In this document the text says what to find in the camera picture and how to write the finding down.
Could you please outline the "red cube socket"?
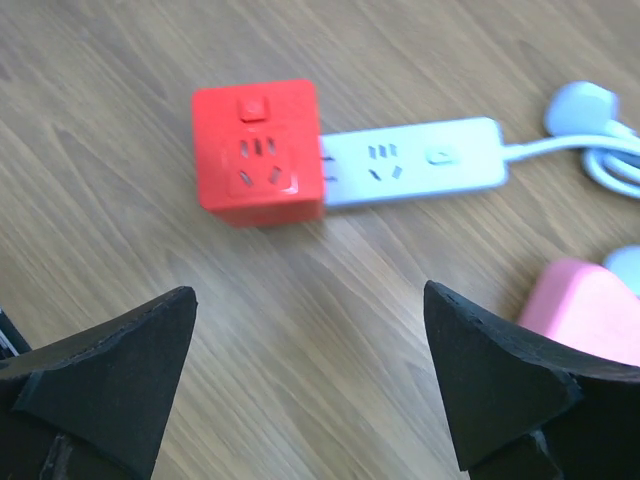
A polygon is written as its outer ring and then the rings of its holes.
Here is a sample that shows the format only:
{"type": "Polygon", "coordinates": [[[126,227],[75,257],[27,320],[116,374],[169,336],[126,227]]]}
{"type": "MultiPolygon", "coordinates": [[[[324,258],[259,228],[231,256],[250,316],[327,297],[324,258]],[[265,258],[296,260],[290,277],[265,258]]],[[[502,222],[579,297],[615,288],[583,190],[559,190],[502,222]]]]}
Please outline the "red cube socket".
{"type": "Polygon", "coordinates": [[[233,227],[318,220],[325,180],[316,89],[307,79],[192,96],[200,205],[233,227]]]}

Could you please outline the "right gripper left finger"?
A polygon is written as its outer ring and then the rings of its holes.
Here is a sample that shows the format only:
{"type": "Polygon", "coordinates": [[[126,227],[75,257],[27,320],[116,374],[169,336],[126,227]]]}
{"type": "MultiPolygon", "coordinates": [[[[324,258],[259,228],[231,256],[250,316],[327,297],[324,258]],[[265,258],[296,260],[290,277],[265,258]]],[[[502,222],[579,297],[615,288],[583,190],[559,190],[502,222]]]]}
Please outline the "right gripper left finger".
{"type": "Polygon", "coordinates": [[[181,286],[38,349],[3,315],[2,478],[150,478],[196,310],[181,286]]]}

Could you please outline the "blue power strip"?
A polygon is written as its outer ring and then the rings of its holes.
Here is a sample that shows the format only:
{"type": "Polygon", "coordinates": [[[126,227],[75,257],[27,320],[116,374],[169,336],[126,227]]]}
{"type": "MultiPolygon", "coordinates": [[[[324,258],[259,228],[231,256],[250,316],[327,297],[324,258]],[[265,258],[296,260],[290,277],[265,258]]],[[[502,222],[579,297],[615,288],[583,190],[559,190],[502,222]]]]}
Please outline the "blue power strip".
{"type": "Polygon", "coordinates": [[[480,191],[506,183],[503,136],[487,117],[326,134],[330,209],[480,191]]]}

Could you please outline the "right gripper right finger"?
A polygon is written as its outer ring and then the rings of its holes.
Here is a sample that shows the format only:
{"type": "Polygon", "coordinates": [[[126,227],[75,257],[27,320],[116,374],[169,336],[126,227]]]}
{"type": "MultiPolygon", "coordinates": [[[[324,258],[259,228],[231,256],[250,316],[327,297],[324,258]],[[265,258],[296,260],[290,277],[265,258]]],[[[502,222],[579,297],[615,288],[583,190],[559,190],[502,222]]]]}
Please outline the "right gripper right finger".
{"type": "Polygon", "coordinates": [[[636,479],[639,369],[506,321],[445,285],[424,323],[459,468],[472,479],[636,479]]]}

